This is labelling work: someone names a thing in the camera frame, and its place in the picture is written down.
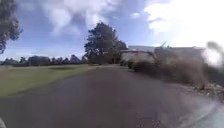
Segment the bush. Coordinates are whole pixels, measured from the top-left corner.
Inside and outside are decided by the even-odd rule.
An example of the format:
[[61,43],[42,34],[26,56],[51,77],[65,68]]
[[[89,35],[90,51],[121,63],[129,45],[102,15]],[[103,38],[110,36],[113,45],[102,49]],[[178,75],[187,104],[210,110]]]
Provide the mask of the bush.
[[203,70],[203,63],[193,60],[177,60],[171,65],[163,66],[163,76],[173,82],[191,84],[198,89],[203,89],[208,83]]
[[128,60],[127,65],[128,65],[128,68],[129,69],[132,69],[133,64],[134,64],[134,61],[133,60]]
[[193,84],[200,89],[208,83],[202,64],[190,60],[177,60],[169,65],[139,61],[134,64],[133,70],[170,82]]
[[135,72],[146,73],[152,77],[158,77],[160,66],[157,63],[151,63],[149,61],[139,61],[134,64],[133,70]]
[[120,62],[120,66],[125,66],[126,65],[126,61],[125,60],[122,60],[121,62]]

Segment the blue sky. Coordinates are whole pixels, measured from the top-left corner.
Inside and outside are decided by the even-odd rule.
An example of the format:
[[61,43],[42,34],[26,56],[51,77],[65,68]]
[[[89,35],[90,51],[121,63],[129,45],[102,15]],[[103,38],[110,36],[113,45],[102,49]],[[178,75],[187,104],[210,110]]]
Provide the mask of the blue sky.
[[[80,5],[77,10],[72,10],[69,5],[61,5],[66,4],[66,1],[74,4],[74,8],[76,3]],[[23,32],[19,40],[8,42],[0,59],[6,57],[19,59],[21,56],[32,55],[82,56],[88,29],[100,21],[114,27],[119,39],[125,41],[127,45],[151,44],[148,15],[143,12],[147,1],[116,0],[111,3],[109,0],[90,1],[94,0],[17,0],[17,16]]]
[[223,0],[16,0],[23,33],[6,57],[82,56],[88,29],[105,22],[127,45],[224,46]]

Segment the grass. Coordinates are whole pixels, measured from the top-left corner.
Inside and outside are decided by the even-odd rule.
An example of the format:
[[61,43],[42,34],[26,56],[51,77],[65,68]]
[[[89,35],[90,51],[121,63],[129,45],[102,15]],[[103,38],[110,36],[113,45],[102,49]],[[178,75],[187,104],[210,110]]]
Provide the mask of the grass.
[[0,96],[47,85],[73,74],[87,71],[87,65],[46,67],[0,67]]

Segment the cloud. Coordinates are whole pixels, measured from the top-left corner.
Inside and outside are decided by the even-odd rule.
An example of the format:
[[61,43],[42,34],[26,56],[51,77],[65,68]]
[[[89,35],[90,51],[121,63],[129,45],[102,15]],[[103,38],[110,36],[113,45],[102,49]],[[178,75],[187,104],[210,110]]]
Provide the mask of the cloud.
[[163,34],[171,46],[205,46],[210,40],[224,41],[223,6],[223,0],[172,0],[150,4],[144,11],[155,37]]
[[43,4],[45,13],[53,25],[53,33],[60,33],[74,26],[73,19],[82,17],[91,29],[98,22],[108,22],[106,16],[116,9],[120,0],[47,0]]
[[137,12],[135,12],[135,13],[132,13],[132,14],[130,15],[130,17],[131,17],[132,19],[137,19],[137,18],[140,17],[140,14],[137,13]]

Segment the asphalt road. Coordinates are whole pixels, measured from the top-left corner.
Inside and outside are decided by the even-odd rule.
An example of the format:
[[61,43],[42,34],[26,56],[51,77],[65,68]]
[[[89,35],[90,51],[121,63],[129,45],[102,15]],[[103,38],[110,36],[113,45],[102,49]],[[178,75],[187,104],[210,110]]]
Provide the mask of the asphalt road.
[[223,128],[221,104],[120,67],[0,99],[7,128]]

